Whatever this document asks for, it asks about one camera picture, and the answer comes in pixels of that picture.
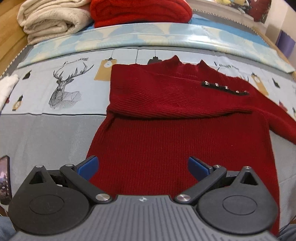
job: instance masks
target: gray ribbed plate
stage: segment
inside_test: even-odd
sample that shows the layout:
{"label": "gray ribbed plate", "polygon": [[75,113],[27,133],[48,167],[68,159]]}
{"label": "gray ribbed plate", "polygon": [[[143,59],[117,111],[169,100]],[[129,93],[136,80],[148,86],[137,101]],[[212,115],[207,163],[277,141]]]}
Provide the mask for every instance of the gray ribbed plate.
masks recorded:
{"label": "gray ribbed plate", "polygon": [[96,205],[78,227],[54,236],[18,232],[12,241],[276,241],[268,232],[232,236],[204,224],[192,206],[177,204],[169,196],[118,196],[110,204]]}

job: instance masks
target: folded white towel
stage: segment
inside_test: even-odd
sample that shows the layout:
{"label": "folded white towel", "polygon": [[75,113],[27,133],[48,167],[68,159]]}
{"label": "folded white towel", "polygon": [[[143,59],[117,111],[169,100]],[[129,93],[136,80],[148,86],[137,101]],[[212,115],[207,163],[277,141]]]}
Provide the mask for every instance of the folded white towel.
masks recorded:
{"label": "folded white towel", "polygon": [[80,7],[91,0],[26,0],[19,9],[17,21],[21,27],[26,24],[29,16],[39,10],[50,10],[60,7]]}
{"label": "folded white towel", "polygon": [[7,98],[9,97],[13,87],[18,82],[18,80],[19,78],[17,74],[6,76],[0,80],[0,110],[2,110]]}
{"label": "folded white towel", "polygon": [[26,20],[24,32],[28,43],[36,44],[44,40],[77,33],[91,23],[90,12],[81,8],[56,8],[39,10]]}

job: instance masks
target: bed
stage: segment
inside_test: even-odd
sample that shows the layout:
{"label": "bed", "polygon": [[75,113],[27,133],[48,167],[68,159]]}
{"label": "bed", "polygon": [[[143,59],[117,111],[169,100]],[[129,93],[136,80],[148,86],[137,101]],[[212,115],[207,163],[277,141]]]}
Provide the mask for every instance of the bed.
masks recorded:
{"label": "bed", "polygon": [[[197,18],[221,22],[206,13]],[[203,60],[221,73],[248,81],[296,118],[294,68],[250,28],[228,20],[223,24],[248,32],[258,43],[207,25],[135,23],[90,29],[25,47],[3,74],[20,78],[0,115],[0,155],[10,156],[12,194],[37,164],[57,169],[86,158],[106,116],[107,67],[113,64],[149,64],[174,55],[183,63]],[[224,34],[231,41],[223,40]],[[57,82],[69,75],[74,81],[58,99]],[[18,101],[21,105],[14,110]],[[270,137],[283,227],[296,214],[296,146],[272,131]]]}

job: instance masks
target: blue gripper pad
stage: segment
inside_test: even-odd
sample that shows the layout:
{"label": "blue gripper pad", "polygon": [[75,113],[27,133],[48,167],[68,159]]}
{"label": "blue gripper pad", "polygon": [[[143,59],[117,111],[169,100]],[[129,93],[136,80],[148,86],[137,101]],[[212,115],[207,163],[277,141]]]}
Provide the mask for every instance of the blue gripper pad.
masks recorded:
{"label": "blue gripper pad", "polygon": [[76,167],[77,173],[89,181],[99,169],[99,160],[96,156],[90,156]]}
{"label": "blue gripper pad", "polygon": [[213,172],[213,168],[195,157],[189,157],[188,170],[192,176],[201,181]]}

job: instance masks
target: ribbed knit fabric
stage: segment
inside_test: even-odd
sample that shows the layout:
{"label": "ribbed knit fabric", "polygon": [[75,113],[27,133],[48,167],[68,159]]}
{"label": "ribbed knit fabric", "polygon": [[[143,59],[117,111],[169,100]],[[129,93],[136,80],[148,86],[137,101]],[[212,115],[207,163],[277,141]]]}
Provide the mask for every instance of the ribbed knit fabric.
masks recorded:
{"label": "ribbed knit fabric", "polygon": [[[237,96],[203,87],[208,81]],[[269,129],[296,143],[296,123],[248,82],[177,56],[151,65],[114,65],[110,105],[88,156],[99,171],[91,183],[111,195],[176,194],[196,180],[189,156],[228,170],[251,166],[279,204]],[[273,233],[278,232],[278,220]]]}
{"label": "ribbed knit fabric", "polygon": [[192,10],[185,0],[92,0],[95,28],[134,22],[188,23]]}

